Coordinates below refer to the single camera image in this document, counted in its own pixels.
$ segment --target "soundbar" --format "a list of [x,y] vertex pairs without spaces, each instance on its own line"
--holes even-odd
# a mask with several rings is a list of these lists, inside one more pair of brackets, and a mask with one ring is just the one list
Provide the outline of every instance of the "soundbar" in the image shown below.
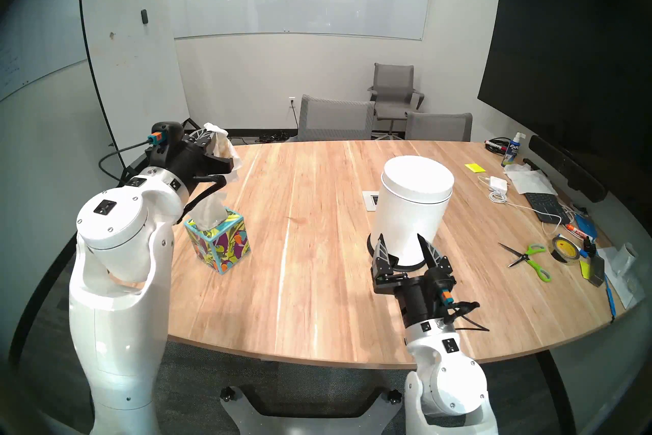
[[583,192],[593,203],[601,202],[607,196],[607,189],[594,176],[581,167],[571,156],[534,135],[529,141],[530,150],[549,163],[568,179],[568,187]]

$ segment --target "keyboard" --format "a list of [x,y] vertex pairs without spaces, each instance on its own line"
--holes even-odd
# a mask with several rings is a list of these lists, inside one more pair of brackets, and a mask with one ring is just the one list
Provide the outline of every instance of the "keyboard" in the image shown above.
[[557,216],[560,216],[562,224],[570,224],[571,220],[568,219],[566,212],[559,204],[559,201],[555,195],[546,193],[525,193],[525,197],[534,210],[547,213],[536,213],[541,222],[557,224],[559,222],[559,218]]

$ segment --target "television screen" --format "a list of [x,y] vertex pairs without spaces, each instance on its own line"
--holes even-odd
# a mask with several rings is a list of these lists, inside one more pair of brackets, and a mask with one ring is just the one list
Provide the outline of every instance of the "television screen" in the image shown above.
[[644,10],[635,0],[499,0],[478,98],[565,151],[651,233]]

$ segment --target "white charger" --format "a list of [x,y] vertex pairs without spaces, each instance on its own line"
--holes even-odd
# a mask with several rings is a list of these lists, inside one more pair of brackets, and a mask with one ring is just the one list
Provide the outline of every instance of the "white charger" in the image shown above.
[[507,195],[507,181],[505,179],[489,177],[489,187],[492,191],[498,191],[499,193]]

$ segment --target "wooden tabletop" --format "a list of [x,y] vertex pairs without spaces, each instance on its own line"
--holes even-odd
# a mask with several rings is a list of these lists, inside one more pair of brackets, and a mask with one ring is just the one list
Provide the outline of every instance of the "wooden tabletop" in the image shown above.
[[[403,154],[437,160],[455,176],[433,243],[453,266],[453,297],[480,302],[469,317],[490,329],[459,332],[466,354],[480,362],[530,354],[611,319],[604,286],[584,280],[579,265],[538,254],[549,283],[526,263],[506,268],[514,257],[499,241],[525,251],[550,238],[515,190],[509,200],[528,209],[487,198],[488,188],[464,166],[478,163],[482,175],[501,176],[500,156],[481,143],[325,141],[236,150],[244,166],[227,186],[225,204],[244,216],[252,252],[219,275],[195,256],[183,225],[175,227],[173,340],[278,361],[414,368],[397,301],[373,292],[366,239],[375,214],[361,197],[378,189],[385,162]],[[554,226],[545,226],[552,233]]]

